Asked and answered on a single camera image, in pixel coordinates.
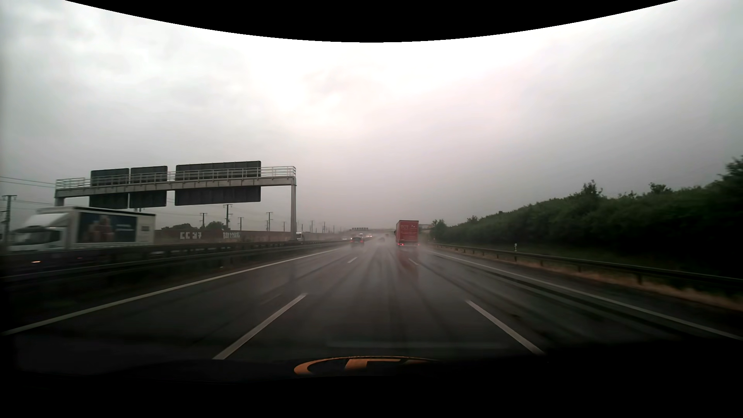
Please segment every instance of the white solid line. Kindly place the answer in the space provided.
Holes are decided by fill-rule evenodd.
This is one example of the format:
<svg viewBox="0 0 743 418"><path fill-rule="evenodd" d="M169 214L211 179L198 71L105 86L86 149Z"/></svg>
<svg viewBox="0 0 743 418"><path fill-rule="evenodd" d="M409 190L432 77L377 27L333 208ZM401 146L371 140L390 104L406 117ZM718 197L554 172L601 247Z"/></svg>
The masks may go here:
<svg viewBox="0 0 743 418"><path fill-rule="evenodd" d="M144 294L144 295L134 296L133 298L117 300L116 302L106 303L105 305L94 306L92 308L83 309L82 311L72 312L72 313L69 313L67 315L62 315L62 316L58 316L58 317L55 317L55 318L46 319L46 320L40 321L40 322L34 322L33 324L24 325L23 327L9 329L8 331L4 331L2 333L2 335L3 336L6 336L6 335L10 335L10 334L16 334L18 332L27 331L29 329L33 329L33 328L37 328L37 327L43 327L44 325L53 324L53 323L59 322L59 321L64 321L65 319L74 318L76 316L84 315L84 314L90 313L90 312L100 311L101 309L110 308L112 306L121 305L123 303L132 302L134 300L149 298L150 296L155 296L155 295L159 295L161 293L171 292L173 290L182 289L182 288L188 287L188 286L194 286L194 285L197 285L197 284L206 283L206 282L209 282L211 280L221 279L223 277L234 276L235 274L245 273L246 271L263 269L264 267L275 266L276 264L287 263L289 261L299 260L300 258L312 257L314 255L320 255L320 254L324 254L324 253L329 253L331 251L336 251L338 249L339 248L335 248L333 250L322 251L322 252L315 253L315 254L303 255L301 257L291 258L289 260L283 260L283 261L279 261L277 263L265 264L263 266L252 267L251 269L245 269L245 270L235 271L233 273L227 273L227 274L223 274L221 276L210 277L208 279L203 279L203 280L199 280L199 281L195 281L195 282L191 282L191 283L186 283L186 284L182 284L180 286L175 286L175 287L170 287L168 289L158 290L156 292L151 292L151 293L147 293L147 294Z"/></svg>
<svg viewBox="0 0 743 418"><path fill-rule="evenodd" d="M245 344L245 343L247 343L252 337L255 337L256 334L258 334L259 332L261 332L262 329L264 329L265 327L268 327L268 324L274 322L279 316L282 315L282 313L288 311L289 308L291 308L292 306L296 305L296 303L299 302L300 300L304 299L305 296L307 296L307 294L306 293L302 293L301 295L297 296L296 299L294 299L291 302L289 302L286 306L284 306L283 308L281 308L278 311L274 312L273 315L271 315L270 317L268 317L268 319L266 319L265 321L261 322L257 327L255 327L255 328L251 329L250 331L248 331L247 334L245 334L242 337L240 337L239 340L233 342L229 347L227 347L224 350L222 350L221 353L219 353L216 356L214 356L214 360L224 360L227 357L229 357L230 354L232 354L235 351L237 351L238 348L242 347L242 345Z"/></svg>
<svg viewBox="0 0 743 418"><path fill-rule="evenodd" d="M480 312L482 316L489 319L490 322L494 323L495 325L503 329L508 335L512 336L514 340L520 342L524 347L528 348L529 351L531 351L532 353L537 354L537 355L542 355L545 353L544 351L541 351L536 345L530 343L529 340L522 337L519 333L512 330L508 325L503 324L498 318L492 316L488 311L486 311L485 309L482 309L480 306L477 306L471 300L467 300L467 304L475 308L477 312Z"/></svg>
<svg viewBox="0 0 743 418"><path fill-rule="evenodd" d="M527 280L532 280L532 281L535 281L535 282L538 282L538 283L546 284L546 285L549 285L549 286L554 286L554 287L557 287L557 288L560 288L560 289L568 290L570 292L576 292L578 294L589 296L591 298L596 298L598 300L603 300L605 302L615 303L615 304L617 304L619 306L624 306L626 308L630 308L630 309L634 309L636 311L644 312L646 314L654 315L654 316L657 316L659 318L667 319L669 321L678 322L679 324L687 325L687 326L692 327L692 328L702 329L704 331L711 332L712 334L722 335L724 337L728 337L728 338L732 338L732 339L735 339L735 340L741 340L741 341L743 341L743 337L741 337L740 335L730 334L729 332L721 331L719 329L709 328L709 327L706 327L704 325L695 324L693 322L685 321L685 320L679 319L679 318L674 318L672 316L664 315L662 313L649 311L648 309L643 309L643 308L640 308L639 306L630 305L628 303L620 302L618 300L608 299L608 298L604 298L602 296L593 295L591 293L581 292L580 290L571 289L569 287L561 286L561 285L555 284L555 283L550 283L550 282L545 281L545 280L540 280L540 279L535 279L533 277L524 276L523 274L513 273L513 272L507 271L507 270L496 269L495 267L486 266L485 264L474 263L473 261L464 260L464 259L457 258L457 257L451 257L451 256L444 255L444 254L439 254L439 253L436 253L434 251L431 251L431 252L434 253L434 254L436 254L436 255L442 256L442 257L449 257L449 258L453 258L454 260L464 261L466 263L471 263L471 264L474 264L476 266L487 267L488 269L492 269L492 270L496 270L496 271L502 271L504 273L507 273L507 274L510 274L510 275L513 275L513 276L518 276L518 277L521 277L521 278L524 278L524 279L527 279Z"/></svg>

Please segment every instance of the distant vehicle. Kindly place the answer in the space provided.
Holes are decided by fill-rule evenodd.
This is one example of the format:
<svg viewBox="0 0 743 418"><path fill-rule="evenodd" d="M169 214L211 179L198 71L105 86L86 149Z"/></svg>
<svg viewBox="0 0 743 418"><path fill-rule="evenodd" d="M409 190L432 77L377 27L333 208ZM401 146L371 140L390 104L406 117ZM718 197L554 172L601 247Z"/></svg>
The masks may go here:
<svg viewBox="0 0 743 418"><path fill-rule="evenodd" d="M10 235L11 251L61 251L155 244L155 215L80 206L43 208Z"/></svg>
<svg viewBox="0 0 743 418"><path fill-rule="evenodd" d="M395 243L401 250L418 250L418 221L400 220L395 229Z"/></svg>

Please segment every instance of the cloudy sky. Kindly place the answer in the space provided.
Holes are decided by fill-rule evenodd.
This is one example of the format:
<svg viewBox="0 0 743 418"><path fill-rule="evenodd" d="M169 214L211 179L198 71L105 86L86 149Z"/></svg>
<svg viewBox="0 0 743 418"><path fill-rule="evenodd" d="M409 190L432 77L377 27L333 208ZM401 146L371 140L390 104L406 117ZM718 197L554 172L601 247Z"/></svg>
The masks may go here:
<svg viewBox="0 0 743 418"><path fill-rule="evenodd" d="M743 154L741 1L380 44L221 33L60 0L0 2L0 190L25 202L50 204L53 188L9 178L260 160L296 167L305 230L311 220L455 224L591 179L610 195L651 181L706 184ZM289 189L262 196L235 205L233 220L261 230L273 211L280 231ZM15 227L41 205L14 207ZM198 224L199 212L224 218L221 205L150 211L158 226Z"/></svg>

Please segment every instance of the advertisement on truck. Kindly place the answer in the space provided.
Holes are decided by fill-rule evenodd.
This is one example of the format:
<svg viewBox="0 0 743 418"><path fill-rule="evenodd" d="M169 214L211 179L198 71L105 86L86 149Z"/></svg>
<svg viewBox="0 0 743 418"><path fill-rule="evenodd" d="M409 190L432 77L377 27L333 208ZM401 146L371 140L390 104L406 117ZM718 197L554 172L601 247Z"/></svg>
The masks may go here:
<svg viewBox="0 0 743 418"><path fill-rule="evenodd" d="M77 242L136 242L137 217L81 212Z"/></svg>

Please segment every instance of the wet road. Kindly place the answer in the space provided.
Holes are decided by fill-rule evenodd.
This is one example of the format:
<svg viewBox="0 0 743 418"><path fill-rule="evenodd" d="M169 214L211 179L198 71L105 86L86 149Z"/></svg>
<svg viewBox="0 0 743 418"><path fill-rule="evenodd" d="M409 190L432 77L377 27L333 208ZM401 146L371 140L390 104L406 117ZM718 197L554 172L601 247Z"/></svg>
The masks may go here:
<svg viewBox="0 0 743 418"><path fill-rule="evenodd" d="M15 332L21 369L104 373L194 358L436 359L688 336L740 338L698 303L369 240Z"/></svg>

